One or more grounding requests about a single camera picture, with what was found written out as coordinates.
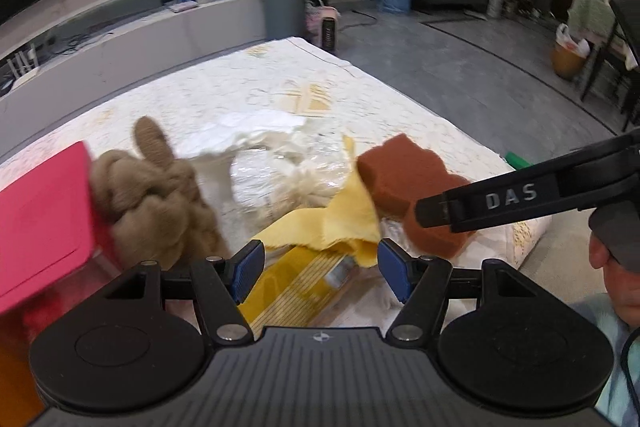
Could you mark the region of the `person's right hand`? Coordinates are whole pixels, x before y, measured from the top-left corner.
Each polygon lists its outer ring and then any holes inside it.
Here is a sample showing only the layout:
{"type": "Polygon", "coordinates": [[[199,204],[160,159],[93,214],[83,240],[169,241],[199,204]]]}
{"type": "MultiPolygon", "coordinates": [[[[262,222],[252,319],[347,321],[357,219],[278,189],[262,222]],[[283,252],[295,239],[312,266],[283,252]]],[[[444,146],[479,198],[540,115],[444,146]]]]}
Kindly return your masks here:
{"type": "Polygon", "coordinates": [[[595,270],[617,270],[620,264],[612,256],[608,248],[592,232],[589,239],[589,262],[595,270]]]}

